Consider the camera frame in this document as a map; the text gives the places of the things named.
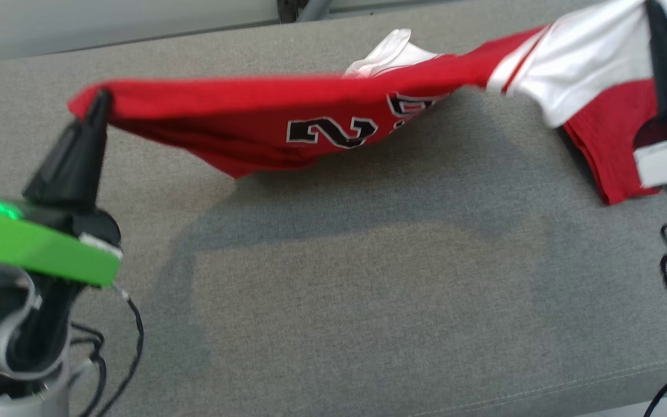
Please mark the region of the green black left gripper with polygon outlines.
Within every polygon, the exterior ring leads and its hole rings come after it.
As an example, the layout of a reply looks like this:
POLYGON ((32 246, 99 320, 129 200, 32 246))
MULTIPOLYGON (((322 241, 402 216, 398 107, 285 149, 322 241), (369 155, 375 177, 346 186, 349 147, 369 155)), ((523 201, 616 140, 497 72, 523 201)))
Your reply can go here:
MULTIPOLYGON (((30 203, 95 206, 100 187, 112 94, 97 92, 84 118, 61 132, 24 188, 30 203)), ((85 283, 113 285, 123 253, 90 234, 72 237, 24 219, 24 211, 0 200, 0 264, 85 283)))

